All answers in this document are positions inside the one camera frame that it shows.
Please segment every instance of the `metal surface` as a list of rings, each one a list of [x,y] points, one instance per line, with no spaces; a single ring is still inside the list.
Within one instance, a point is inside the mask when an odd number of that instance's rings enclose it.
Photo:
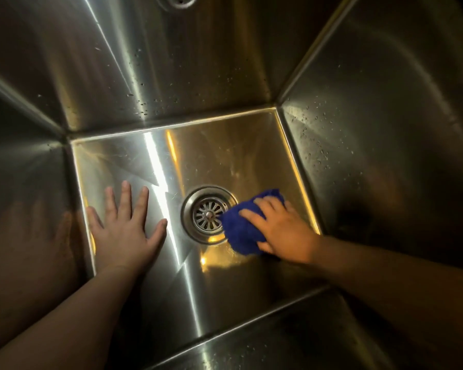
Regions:
[[[182,206],[182,224],[187,234],[203,244],[216,244],[225,240],[219,216],[233,205],[236,199],[220,187],[204,187],[185,199]]]
[[[70,131],[267,104],[340,0],[163,1],[0,0],[3,86]]]
[[[284,97],[328,233],[463,267],[456,0],[359,0]]]
[[[0,347],[83,281],[63,144],[0,100]]]
[[[409,365],[401,358],[398,365]],[[151,369],[394,369],[333,289],[223,332]]]
[[[316,225],[274,109],[78,139],[73,151],[84,205],[103,213],[104,187],[114,186],[119,197],[121,182],[128,180],[135,191],[149,187],[148,233],[162,217],[168,219],[166,243],[140,289],[142,362],[161,360],[319,285],[302,267],[241,256],[226,242],[200,244],[181,222],[189,194],[219,186],[237,201],[279,188]]]

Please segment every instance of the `forearm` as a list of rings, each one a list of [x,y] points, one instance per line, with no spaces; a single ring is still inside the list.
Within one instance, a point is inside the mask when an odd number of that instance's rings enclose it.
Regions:
[[[463,270],[321,238],[313,265],[417,340],[463,350]]]
[[[107,269],[0,350],[0,369],[103,368],[135,276]]]

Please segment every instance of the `rag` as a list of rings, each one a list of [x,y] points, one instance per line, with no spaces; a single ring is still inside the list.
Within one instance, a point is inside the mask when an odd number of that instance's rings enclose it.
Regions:
[[[235,252],[242,255],[260,255],[263,253],[257,246],[257,242],[265,242],[264,235],[252,223],[241,217],[238,213],[242,209],[248,209],[265,218],[260,208],[254,204],[254,199],[266,196],[277,197],[283,204],[285,202],[283,196],[279,193],[279,189],[269,189],[254,196],[248,201],[243,201],[231,207],[220,217],[225,236],[228,238],[228,242]]]

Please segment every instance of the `blue cloth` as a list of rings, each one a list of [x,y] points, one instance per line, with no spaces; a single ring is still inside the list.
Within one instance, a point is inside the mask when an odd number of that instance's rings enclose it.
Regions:
[[[285,202],[283,196],[279,193],[279,189],[270,189],[254,196],[248,201],[243,201],[231,207],[220,217],[225,236],[228,238],[228,242],[235,252],[242,255],[259,255],[263,253],[257,246],[257,242],[265,242],[264,235],[247,219],[241,217],[238,212],[242,209],[248,209],[260,214],[264,218],[263,212],[253,201],[257,197],[262,198],[266,196],[277,197],[283,204]]]

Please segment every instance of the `bare hand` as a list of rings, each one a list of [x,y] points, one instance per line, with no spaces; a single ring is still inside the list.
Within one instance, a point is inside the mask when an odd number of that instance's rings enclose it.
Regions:
[[[108,187],[105,190],[105,226],[101,224],[96,210],[93,207],[87,208],[89,229],[96,242],[97,273],[111,267],[124,267],[138,275],[156,257],[166,237],[167,220],[159,221],[152,236],[146,239],[144,225],[148,197],[149,190],[143,187],[132,214],[129,182],[122,183],[118,210],[113,189]]]
[[[264,213],[265,219],[248,209],[240,215],[251,222],[265,236],[267,242],[257,242],[259,249],[284,260],[309,263],[320,236],[298,215],[292,204],[267,196],[257,198],[254,203]]]

